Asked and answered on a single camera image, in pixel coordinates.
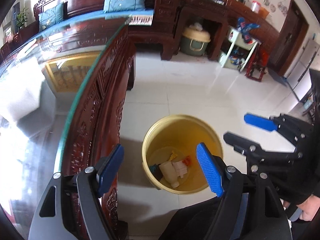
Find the potted plant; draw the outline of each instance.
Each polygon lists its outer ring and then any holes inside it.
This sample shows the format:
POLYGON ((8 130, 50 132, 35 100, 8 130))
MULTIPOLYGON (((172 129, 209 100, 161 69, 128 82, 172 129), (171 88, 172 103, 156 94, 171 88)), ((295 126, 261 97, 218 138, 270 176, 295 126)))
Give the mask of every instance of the potted plant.
POLYGON ((27 13, 25 9, 23 9, 21 12, 17 15, 17 27, 20 29, 24 28, 24 23, 28 21, 27 19, 27 13))

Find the blue seat cushion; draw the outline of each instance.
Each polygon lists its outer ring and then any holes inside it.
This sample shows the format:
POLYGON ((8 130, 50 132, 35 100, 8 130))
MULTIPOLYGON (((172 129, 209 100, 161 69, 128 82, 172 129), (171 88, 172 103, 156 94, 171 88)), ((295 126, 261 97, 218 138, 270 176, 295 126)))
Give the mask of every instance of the blue seat cushion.
POLYGON ((103 11, 105 13, 130 11, 130 10, 145 10, 145 0, 104 0, 103 11))
POLYGON ((63 21, 63 3, 39 14, 39 32, 63 21))

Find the silver screw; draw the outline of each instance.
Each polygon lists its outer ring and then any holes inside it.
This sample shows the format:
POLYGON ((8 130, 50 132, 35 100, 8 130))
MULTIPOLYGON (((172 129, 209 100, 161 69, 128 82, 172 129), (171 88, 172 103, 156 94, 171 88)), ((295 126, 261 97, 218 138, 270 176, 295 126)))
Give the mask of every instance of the silver screw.
POLYGON ((58 179, 61 177, 61 173, 60 172, 56 172, 54 175, 53 175, 53 178, 54 179, 58 179))
POLYGON ((261 177, 262 179, 266 179, 268 176, 267 176, 267 174, 265 174, 264 172, 262 172, 262 173, 260 173, 260 177, 261 177))
POLYGON ((258 171, 258 165, 252 165, 251 166, 251 172, 257 172, 258 171))
POLYGON ((254 152, 256 150, 256 147, 254 145, 251 145, 249 149, 251 152, 254 152))
POLYGON ((234 173, 236 171, 236 168, 234 166, 228 166, 227 171, 230 173, 234 173))
POLYGON ((93 171, 94 171, 94 167, 92 167, 92 166, 86 167, 85 170, 84 170, 85 173, 91 173, 93 171))

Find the human hand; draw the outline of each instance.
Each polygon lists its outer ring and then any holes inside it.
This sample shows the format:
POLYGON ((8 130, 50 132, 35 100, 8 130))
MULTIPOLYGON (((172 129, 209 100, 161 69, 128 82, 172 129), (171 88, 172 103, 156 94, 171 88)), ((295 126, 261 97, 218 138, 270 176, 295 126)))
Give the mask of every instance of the human hand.
MULTIPOLYGON (((289 207, 289 205, 289 202, 283 202, 283 206, 285 208, 289 207)), ((302 213, 299 218, 304 221, 311 221, 318 212, 318 209, 320 207, 320 198, 311 195, 305 202, 303 202, 300 205, 297 205, 297 207, 302 210, 302 213)))

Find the plastic bottle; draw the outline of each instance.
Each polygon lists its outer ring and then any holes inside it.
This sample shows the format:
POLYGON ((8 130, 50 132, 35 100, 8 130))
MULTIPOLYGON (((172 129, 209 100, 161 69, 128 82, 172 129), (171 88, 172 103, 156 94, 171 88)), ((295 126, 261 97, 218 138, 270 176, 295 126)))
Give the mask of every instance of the plastic bottle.
POLYGON ((179 186, 178 174, 171 162, 165 162, 159 165, 159 168, 167 182, 171 184, 172 188, 179 186))

